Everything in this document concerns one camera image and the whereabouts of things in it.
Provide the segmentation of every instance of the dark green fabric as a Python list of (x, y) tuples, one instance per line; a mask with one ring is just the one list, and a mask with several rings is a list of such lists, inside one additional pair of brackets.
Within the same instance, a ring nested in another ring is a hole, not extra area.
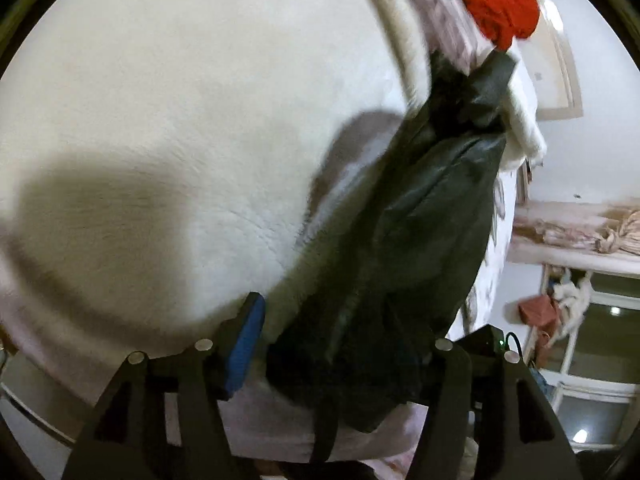
[(463, 305), (494, 216), (514, 62), (494, 51), (467, 77), (435, 54), (431, 68), (431, 97), (398, 132), (338, 265), (268, 352), (271, 384), (310, 408), (333, 397), (364, 432), (419, 398), (433, 338)]

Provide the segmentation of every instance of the white duvet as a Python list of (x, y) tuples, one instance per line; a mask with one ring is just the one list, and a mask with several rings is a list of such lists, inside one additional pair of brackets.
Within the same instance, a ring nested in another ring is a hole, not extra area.
[[(416, 0), (58, 0), (0, 80), (0, 320), (21, 350), (93, 402), (129, 352), (182, 350), (249, 290), (277, 337), (428, 97), (423, 17)], [(527, 81), (471, 328), (504, 262), (513, 168), (542, 151)], [(221, 410), (236, 454), (308, 460), (311, 414), (259, 358)], [(373, 434), (341, 428), (332, 458), (401, 453), (423, 420), (409, 405)]]

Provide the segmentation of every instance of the window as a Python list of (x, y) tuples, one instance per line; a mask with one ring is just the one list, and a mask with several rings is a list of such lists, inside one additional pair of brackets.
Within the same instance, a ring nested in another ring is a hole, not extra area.
[(623, 444), (640, 419), (640, 280), (594, 274), (582, 324), (541, 370), (575, 450)]

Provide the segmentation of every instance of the bedding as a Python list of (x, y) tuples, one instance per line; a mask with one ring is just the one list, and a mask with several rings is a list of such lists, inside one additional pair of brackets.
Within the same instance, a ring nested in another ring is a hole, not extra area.
[[(468, 72), (492, 46), (461, 0), (57, 0), (0, 79), (2, 325), (88, 402), (129, 352), (182, 350), (249, 289), (273, 340), (426, 101), (436, 48)], [(527, 81), (510, 83), (494, 230), (452, 338), (488, 319), (514, 170), (544, 152)], [(221, 411), (237, 455), (308, 461), (311, 414), (260, 353)], [(405, 452), (424, 416), (340, 428), (332, 460)]]

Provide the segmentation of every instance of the white wall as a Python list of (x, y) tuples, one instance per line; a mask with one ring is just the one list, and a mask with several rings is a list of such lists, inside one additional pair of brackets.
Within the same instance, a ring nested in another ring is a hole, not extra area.
[(640, 197), (640, 72), (588, 0), (553, 0), (574, 53), (584, 117), (541, 121), (548, 143), (532, 200), (629, 203)]
[(520, 321), (518, 302), (540, 293), (543, 271), (542, 265), (506, 262), (495, 294), (489, 324), (503, 330), (504, 335), (513, 332), (518, 336), (523, 350), (530, 329)]

